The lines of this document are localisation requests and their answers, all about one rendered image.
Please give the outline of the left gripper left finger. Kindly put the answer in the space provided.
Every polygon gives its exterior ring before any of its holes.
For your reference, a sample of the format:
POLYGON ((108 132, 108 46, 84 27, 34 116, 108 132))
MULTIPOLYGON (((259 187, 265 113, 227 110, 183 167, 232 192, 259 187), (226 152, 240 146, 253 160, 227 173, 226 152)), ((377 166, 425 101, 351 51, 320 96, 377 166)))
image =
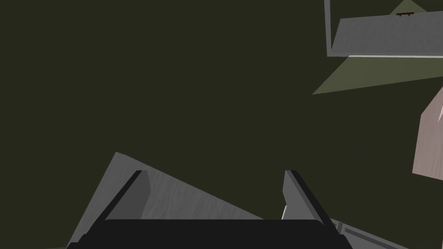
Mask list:
POLYGON ((148 171, 135 171, 103 211, 104 220, 141 219, 150 192, 148 171))

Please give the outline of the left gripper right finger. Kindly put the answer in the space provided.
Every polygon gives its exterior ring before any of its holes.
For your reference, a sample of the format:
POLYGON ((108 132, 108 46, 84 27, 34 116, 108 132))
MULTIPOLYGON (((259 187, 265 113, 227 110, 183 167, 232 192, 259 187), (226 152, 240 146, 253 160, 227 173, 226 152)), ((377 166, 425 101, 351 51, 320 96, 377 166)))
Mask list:
POLYGON ((297 171, 285 171, 282 192, 286 203, 282 214, 283 220, 317 220, 325 226, 333 225, 326 211, 297 171))

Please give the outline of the pale wooden cabinet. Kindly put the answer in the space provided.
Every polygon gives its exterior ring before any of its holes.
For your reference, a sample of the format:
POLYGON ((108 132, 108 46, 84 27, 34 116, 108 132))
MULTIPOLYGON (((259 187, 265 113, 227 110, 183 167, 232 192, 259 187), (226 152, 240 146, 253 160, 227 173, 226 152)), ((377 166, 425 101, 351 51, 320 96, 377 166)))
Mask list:
POLYGON ((443 181, 443 87, 421 114, 412 173, 443 181))

